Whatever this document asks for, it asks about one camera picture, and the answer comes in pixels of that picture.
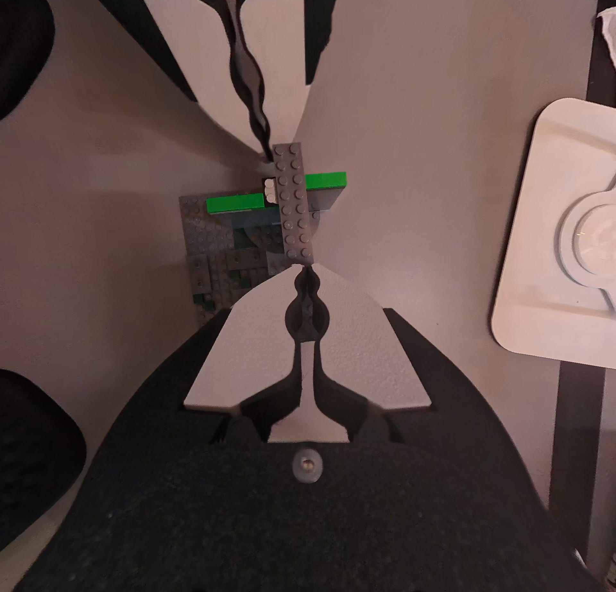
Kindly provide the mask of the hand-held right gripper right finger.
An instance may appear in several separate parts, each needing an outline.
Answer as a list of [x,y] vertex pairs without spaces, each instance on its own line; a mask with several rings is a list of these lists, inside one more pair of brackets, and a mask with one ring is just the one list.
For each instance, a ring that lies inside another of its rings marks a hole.
[[375,408],[429,408],[431,399],[382,306],[323,265],[312,269],[327,311],[314,347],[314,389],[345,388]]

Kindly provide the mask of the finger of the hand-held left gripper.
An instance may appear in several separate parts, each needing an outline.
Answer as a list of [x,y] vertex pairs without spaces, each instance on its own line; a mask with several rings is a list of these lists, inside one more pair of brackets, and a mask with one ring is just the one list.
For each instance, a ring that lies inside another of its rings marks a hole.
[[197,104],[223,130],[271,159],[263,73],[246,42],[246,0],[143,0]]
[[264,79],[270,144],[289,143],[304,114],[304,0],[246,0],[240,9],[246,45]]

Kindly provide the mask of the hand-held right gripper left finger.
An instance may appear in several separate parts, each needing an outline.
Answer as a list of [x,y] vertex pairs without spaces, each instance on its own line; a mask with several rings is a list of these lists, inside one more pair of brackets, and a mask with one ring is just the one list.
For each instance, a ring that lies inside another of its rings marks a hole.
[[290,374],[295,341],[285,315],[297,297],[295,280],[302,269],[290,266],[234,304],[184,400],[185,408],[239,411],[244,401]]

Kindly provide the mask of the grey brick wall model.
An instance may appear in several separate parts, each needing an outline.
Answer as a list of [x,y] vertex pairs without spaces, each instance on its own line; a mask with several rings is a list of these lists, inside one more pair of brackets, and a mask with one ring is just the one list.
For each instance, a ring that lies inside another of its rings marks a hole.
[[[263,193],[266,208],[227,214],[206,211],[205,199],[210,196],[248,193]],[[179,209],[200,326],[292,264],[284,254],[273,177],[262,179],[261,191],[180,196]]]

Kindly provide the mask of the green tile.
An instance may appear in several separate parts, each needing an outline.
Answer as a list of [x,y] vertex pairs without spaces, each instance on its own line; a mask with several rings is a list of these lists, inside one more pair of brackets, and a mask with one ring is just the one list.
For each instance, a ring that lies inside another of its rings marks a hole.
[[318,174],[306,174],[305,184],[308,190],[328,190],[347,187],[347,174],[341,172],[328,172]]
[[227,214],[239,211],[254,211],[266,208],[263,193],[210,196],[205,199],[209,214]]

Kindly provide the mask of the long dark grey studded plate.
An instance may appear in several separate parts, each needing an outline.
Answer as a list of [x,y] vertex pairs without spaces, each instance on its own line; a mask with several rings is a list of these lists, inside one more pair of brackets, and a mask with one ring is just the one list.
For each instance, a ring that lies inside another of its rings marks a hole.
[[293,264],[312,265],[311,215],[301,144],[274,144],[272,154],[284,254]]

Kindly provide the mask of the grey desk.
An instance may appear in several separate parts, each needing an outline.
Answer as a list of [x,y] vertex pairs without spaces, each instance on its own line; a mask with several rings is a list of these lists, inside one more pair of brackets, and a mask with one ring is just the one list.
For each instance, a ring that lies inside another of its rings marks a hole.
[[[250,150],[98,0],[48,0],[56,40],[1,123],[1,366],[91,458],[197,329],[178,197],[247,188]],[[492,297],[532,123],[583,98],[597,0],[336,0],[298,138],[346,171],[317,260],[473,381],[548,499],[559,364],[502,349]]]

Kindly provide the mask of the white adjustable book stand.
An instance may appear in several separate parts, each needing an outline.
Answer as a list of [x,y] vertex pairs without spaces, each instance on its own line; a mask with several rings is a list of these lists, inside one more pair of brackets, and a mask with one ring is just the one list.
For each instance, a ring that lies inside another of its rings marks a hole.
[[538,117],[492,313],[512,352],[615,369],[615,109]]

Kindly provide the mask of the small printed paper bag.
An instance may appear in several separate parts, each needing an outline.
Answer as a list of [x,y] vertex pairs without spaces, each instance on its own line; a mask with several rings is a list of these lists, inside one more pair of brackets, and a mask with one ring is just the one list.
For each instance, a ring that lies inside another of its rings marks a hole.
[[597,14],[597,18],[602,21],[602,34],[609,51],[609,57],[611,59],[613,68],[616,67],[615,56],[615,6],[606,8],[605,10]]

